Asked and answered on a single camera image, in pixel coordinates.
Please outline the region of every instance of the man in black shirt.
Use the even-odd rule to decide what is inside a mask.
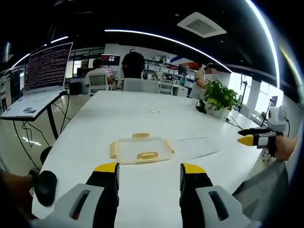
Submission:
[[[125,78],[141,78],[144,69],[144,57],[137,50],[131,49],[122,61]]]

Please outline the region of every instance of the floor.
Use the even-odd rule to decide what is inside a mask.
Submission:
[[[72,119],[73,116],[78,112],[78,110],[89,99],[90,96],[88,95],[71,96],[67,117]],[[67,97],[62,97],[56,102],[56,104],[65,111],[67,105]],[[56,123],[56,128],[58,131],[60,131],[64,115],[62,114],[62,112],[58,107],[52,105],[52,109]],[[46,140],[50,145],[54,143],[55,138],[53,136],[46,111],[35,122],[31,124],[43,132]],[[27,127],[32,129],[32,135],[33,135],[33,144],[32,147],[30,148],[26,130],[22,129],[22,122],[16,122],[16,126],[17,126],[18,134],[23,144],[25,145],[25,148],[27,149],[28,153],[32,157],[33,161],[37,164],[37,166],[42,167],[42,164],[40,162],[40,154],[45,148],[48,147],[47,143],[42,137],[42,134],[39,131],[27,125]],[[34,167],[33,163],[30,161],[30,159],[24,152],[17,138],[12,121],[0,120],[0,167],[1,167],[1,159],[2,162],[5,164],[5,168],[7,168],[10,173],[14,173],[17,175],[26,175],[29,169]],[[247,179],[261,172],[271,162],[272,159],[268,160],[268,155],[262,152],[256,164],[254,165],[252,171],[247,176]]]

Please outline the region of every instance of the plastic tray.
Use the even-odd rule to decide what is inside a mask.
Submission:
[[[143,164],[170,160],[174,150],[161,137],[149,137],[147,133],[134,134],[132,138],[118,139],[110,146],[110,158],[120,164]]]

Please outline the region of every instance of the black ceiling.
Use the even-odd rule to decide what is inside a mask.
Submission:
[[[1,30],[5,31],[4,36],[1,37],[3,39],[1,44],[4,47],[6,41],[11,43],[11,52],[15,55],[9,64],[14,64],[24,54],[45,44],[51,25],[56,24],[54,38],[69,36],[69,39],[74,41],[73,48],[119,43],[162,50],[204,64],[210,62],[198,52],[166,40],[137,34],[104,33],[105,28],[138,30],[176,39],[206,52],[224,64],[240,65],[276,75],[266,35],[245,0],[201,2],[190,7],[185,3],[183,5],[175,3],[173,6],[159,1],[121,4],[91,0],[21,2],[11,0],[5,3],[8,4],[5,6],[6,9],[10,10],[0,16],[3,17],[0,19]],[[293,48],[297,50],[296,54],[301,63],[303,60],[301,41],[289,24],[300,19],[300,13],[297,14],[294,7],[278,5],[277,1],[265,3],[263,0],[256,0],[255,3],[288,38]],[[225,29],[227,34],[202,38],[176,25],[194,12],[210,18]],[[280,51],[278,54],[282,59],[281,78],[294,87],[295,81],[291,71]],[[253,75],[253,77],[276,85],[274,80],[263,78],[261,75]],[[284,89],[286,93],[294,93],[294,90],[289,90]]]

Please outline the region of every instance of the ceiling vent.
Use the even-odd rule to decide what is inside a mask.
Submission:
[[[204,15],[198,12],[192,13],[180,23],[178,23],[177,26],[193,32],[203,38],[227,33],[214,21],[206,18]]]

